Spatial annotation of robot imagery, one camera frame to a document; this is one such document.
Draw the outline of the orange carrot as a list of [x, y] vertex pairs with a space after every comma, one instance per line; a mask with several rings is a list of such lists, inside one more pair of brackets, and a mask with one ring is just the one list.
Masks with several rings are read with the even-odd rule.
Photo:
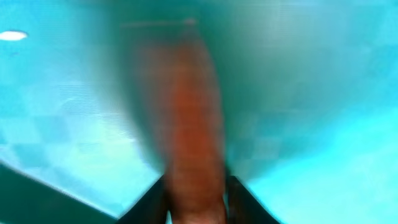
[[165, 163], [174, 223], [226, 223], [217, 79], [194, 22], [170, 27], [141, 54], [151, 135]]

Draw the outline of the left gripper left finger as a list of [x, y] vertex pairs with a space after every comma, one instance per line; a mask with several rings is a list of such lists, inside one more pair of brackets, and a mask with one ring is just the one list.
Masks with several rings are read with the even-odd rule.
[[166, 224], [167, 213], [168, 196], [162, 176], [116, 224]]

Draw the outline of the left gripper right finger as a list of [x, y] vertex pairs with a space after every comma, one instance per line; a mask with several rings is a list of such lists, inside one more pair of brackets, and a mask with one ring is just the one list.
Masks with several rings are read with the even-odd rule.
[[280, 224], [245, 188], [239, 179], [226, 179], [228, 224]]

